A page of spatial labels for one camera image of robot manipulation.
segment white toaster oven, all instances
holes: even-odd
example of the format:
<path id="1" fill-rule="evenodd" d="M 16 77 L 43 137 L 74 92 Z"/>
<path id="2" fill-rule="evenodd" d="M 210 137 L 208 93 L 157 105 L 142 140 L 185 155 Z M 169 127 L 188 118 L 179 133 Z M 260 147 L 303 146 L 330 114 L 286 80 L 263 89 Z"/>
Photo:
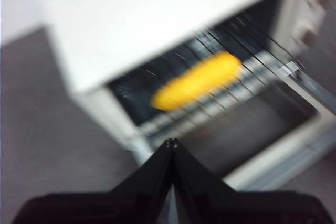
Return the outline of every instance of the white toaster oven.
<path id="1" fill-rule="evenodd" d="M 270 189 L 334 144 L 320 137 L 336 122 L 333 98 L 299 61 L 328 1 L 44 0 L 43 6 L 69 95 L 140 164 L 178 137 L 233 188 Z M 174 111 L 150 106 L 160 86 L 218 50 L 243 62 L 234 83 Z"/>

